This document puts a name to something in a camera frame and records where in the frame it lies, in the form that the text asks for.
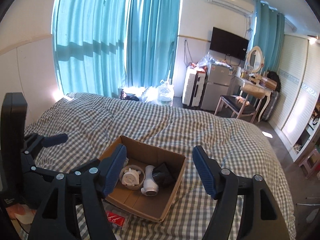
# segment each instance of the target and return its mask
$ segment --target black chair seat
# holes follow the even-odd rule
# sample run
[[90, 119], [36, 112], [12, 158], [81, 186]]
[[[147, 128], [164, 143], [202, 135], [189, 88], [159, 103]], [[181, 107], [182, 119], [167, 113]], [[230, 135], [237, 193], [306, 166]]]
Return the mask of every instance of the black chair seat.
[[[242, 104], [238, 102], [236, 97], [233, 96], [221, 96], [224, 101], [228, 102], [228, 104], [235, 109], [238, 113], [242, 107]], [[245, 106], [242, 114], [253, 114], [256, 111], [253, 105]]]

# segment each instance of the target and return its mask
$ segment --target mirror frame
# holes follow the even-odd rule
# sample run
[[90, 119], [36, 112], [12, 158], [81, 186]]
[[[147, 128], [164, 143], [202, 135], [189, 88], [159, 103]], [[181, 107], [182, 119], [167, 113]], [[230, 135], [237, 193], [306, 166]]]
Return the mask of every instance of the mirror frame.
[[253, 66], [252, 66], [252, 73], [257, 73], [257, 72], [259, 72], [260, 71], [260, 69], [262, 68], [262, 64], [264, 63], [264, 57], [263, 57], [263, 53], [262, 53], [262, 50], [260, 49], [260, 47], [259, 46], [254, 46], [250, 51], [249, 51], [249, 53], [248, 53], [248, 55], [247, 55], [247, 58], [246, 58], [246, 60], [245, 60], [245, 66], [246, 65], [249, 65], [249, 66], [251, 66], [250, 64], [249, 64], [249, 62], [250, 62], [250, 57], [251, 57], [251, 54], [255, 51], [255, 50], [257, 50], [260, 54], [261, 54], [261, 62], [260, 62], [260, 66], [257, 68], [257, 69], [253, 69]]

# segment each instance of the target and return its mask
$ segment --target red stool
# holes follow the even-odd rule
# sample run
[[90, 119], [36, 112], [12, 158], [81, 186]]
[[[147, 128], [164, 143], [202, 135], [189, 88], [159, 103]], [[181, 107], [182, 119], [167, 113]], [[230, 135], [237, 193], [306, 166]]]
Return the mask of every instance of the red stool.
[[[316, 162], [313, 163], [311, 159], [311, 157], [315, 155], [315, 157], [317, 158]], [[320, 166], [320, 153], [318, 153], [317, 149], [314, 148], [311, 153], [309, 153], [307, 155], [307, 157], [305, 157], [300, 163], [299, 163], [299, 167], [301, 167], [302, 165], [304, 165], [304, 167], [307, 170], [307, 175], [306, 175], [306, 179], [310, 178], [310, 176], [318, 169], [318, 167]]]

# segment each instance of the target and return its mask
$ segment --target round container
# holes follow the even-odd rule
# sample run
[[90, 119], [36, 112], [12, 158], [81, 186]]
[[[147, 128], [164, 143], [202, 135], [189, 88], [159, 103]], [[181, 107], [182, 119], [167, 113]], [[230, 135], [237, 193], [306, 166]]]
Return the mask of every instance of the round container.
[[119, 181], [122, 183], [122, 176], [124, 174], [124, 171], [127, 171], [132, 169], [132, 170], [136, 170], [136, 171], [141, 171], [141, 174], [139, 175], [139, 184], [138, 185], [134, 185], [134, 186], [129, 186], [129, 185], [124, 185], [125, 187], [127, 187], [128, 189], [131, 189], [131, 190], [138, 190], [142, 187], [143, 185], [143, 182], [144, 182], [144, 179], [146, 178], [145, 174], [144, 174], [144, 171], [142, 168], [140, 168], [139, 166], [137, 165], [128, 165], [128, 166], [125, 166], [121, 172], [120, 172], [120, 175], [119, 175]]

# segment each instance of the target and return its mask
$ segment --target curtain fold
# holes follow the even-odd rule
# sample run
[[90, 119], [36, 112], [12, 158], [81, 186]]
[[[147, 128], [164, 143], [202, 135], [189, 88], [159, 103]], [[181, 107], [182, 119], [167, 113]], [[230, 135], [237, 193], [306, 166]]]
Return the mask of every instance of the curtain fold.
[[180, 0], [131, 0], [128, 86], [157, 86], [173, 74]]
[[125, 0], [59, 0], [52, 26], [63, 93], [117, 96], [125, 85]]
[[253, 46], [259, 46], [265, 57], [264, 71], [277, 72], [284, 40], [284, 15], [268, 4], [256, 3], [257, 26]]

